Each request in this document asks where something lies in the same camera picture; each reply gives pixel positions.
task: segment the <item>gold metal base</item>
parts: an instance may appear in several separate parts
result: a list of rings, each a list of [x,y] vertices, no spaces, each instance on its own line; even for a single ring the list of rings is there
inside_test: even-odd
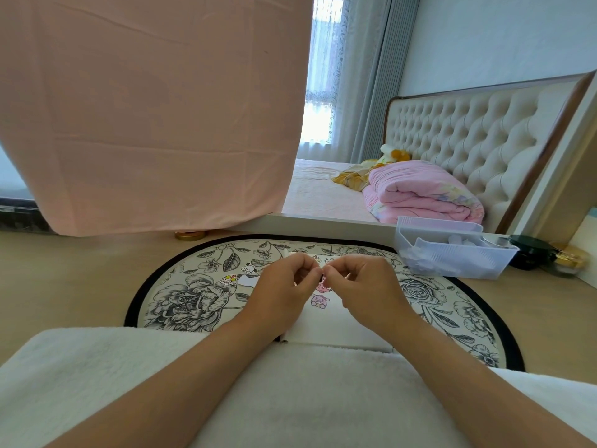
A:
[[[208,231],[175,231],[174,237],[178,240],[201,240],[207,235]]]

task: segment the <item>wooden floor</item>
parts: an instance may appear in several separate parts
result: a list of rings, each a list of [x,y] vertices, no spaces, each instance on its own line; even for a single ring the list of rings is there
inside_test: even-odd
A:
[[[143,281],[196,244],[173,233],[0,232],[0,364],[43,330],[122,325]],[[529,372],[597,384],[597,290],[578,279],[512,268],[497,281],[464,281],[510,327]]]

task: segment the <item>person's left hand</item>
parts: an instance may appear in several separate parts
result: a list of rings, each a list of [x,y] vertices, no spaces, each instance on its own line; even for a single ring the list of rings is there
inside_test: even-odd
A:
[[[317,262],[304,253],[279,259],[261,272],[245,308],[235,319],[257,324],[276,338],[299,318],[322,274]]]

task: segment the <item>bed sheet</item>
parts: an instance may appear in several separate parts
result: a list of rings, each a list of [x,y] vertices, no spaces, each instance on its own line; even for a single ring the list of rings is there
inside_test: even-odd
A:
[[[349,165],[296,159],[282,213],[377,222],[365,207],[361,192],[330,180]]]

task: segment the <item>gray curtain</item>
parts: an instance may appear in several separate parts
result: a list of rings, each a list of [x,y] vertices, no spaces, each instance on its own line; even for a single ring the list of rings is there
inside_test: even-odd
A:
[[[387,103],[398,95],[408,44],[413,32],[419,0],[388,0],[386,22],[377,46],[367,95],[354,139],[351,163],[381,157]]]

